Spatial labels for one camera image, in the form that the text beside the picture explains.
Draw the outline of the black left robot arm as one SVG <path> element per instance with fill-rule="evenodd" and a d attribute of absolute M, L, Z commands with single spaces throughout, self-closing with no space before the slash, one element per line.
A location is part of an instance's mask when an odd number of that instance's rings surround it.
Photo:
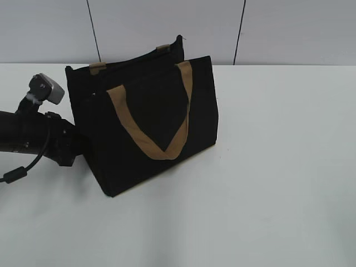
<path fill-rule="evenodd" d="M 1 151 L 47 157 L 59 166 L 70 167 L 76 156 L 89 152 L 91 143 L 75 125 L 47 112 L 20 116 L 1 112 Z"/>

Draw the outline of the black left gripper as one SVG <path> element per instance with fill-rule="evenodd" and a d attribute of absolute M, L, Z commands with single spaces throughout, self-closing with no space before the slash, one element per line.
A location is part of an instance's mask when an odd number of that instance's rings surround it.
<path fill-rule="evenodd" d="M 46 112 L 45 116 L 50 123 L 50 139 L 44 156 L 59 166 L 71 167 L 77 156 L 90 150 L 89 140 L 59 114 Z"/>

